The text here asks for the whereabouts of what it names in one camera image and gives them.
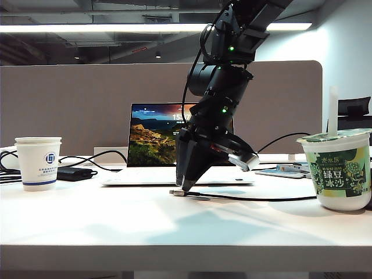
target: plastic cup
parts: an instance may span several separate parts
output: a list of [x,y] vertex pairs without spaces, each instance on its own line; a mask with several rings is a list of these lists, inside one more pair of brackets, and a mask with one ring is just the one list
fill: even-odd
[[43,191],[54,188],[57,179],[61,137],[16,138],[23,189]]
[[310,167],[318,201],[333,210],[358,210],[371,199],[369,133],[338,131],[298,139]]

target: cable plug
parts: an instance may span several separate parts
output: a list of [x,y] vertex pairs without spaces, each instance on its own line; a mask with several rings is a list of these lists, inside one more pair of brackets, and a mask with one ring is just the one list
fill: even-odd
[[186,196],[184,190],[169,190],[169,194],[174,196]]

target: white straw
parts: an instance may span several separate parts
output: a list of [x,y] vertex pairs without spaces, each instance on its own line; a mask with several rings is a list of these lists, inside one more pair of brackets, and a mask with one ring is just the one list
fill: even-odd
[[334,137],[337,135],[337,117],[338,117],[338,87],[330,87],[329,110],[328,110],[328,135]]

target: laptop wallpaper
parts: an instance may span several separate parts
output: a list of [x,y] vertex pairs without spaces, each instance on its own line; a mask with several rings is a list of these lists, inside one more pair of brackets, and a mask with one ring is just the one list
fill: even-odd
[[[185,104],[185,118],[190,107]],[[180,103],[132,104],[128,166],[176,164],[176,136],[183,124]]]

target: ceiling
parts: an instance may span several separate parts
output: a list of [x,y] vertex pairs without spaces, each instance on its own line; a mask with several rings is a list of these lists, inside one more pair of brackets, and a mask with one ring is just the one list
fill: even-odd
[[[329,0],[293,0],[280,22],[316,24]],[[208,23],[224,0],[1,0],[1,24]],[[199,34],[17,33],[0,35],[2,65],[190,62]],[[155,58],[160,51],[162,58]]]

